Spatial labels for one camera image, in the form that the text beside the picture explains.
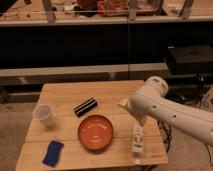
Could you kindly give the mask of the orange tan gripper finger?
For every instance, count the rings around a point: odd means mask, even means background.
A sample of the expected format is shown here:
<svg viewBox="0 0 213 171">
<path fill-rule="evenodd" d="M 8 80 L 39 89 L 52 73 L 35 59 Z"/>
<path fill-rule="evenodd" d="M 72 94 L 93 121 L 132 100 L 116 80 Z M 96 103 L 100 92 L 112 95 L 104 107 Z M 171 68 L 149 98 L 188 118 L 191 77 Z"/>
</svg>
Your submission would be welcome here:
<svg viewBox="0 0 213 171">
<path fill-rule="evenodd" d="M 119 103 L 118 106 L 123 108 L 124 110 L 129 110 L 130 109 L 130 102 L 128 98 L 122 99 Z"/>
</svg>

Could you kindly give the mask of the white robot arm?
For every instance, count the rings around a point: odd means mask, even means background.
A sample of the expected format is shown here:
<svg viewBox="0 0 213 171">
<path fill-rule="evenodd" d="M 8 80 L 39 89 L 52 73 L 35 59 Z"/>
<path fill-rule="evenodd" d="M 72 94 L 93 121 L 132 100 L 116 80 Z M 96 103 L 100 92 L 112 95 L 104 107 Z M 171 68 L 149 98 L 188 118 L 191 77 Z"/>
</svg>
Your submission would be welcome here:
<svg viewBox="0 0 213 171">
<path fill-rule="evenodd" d="M 167 100 L 168 90 L 163 78 L 151 76 L 129 98 L 121 100 L 119 106 L 141 126 L 150 116 L 213 146 L 213 113 Z"/>
</svg>

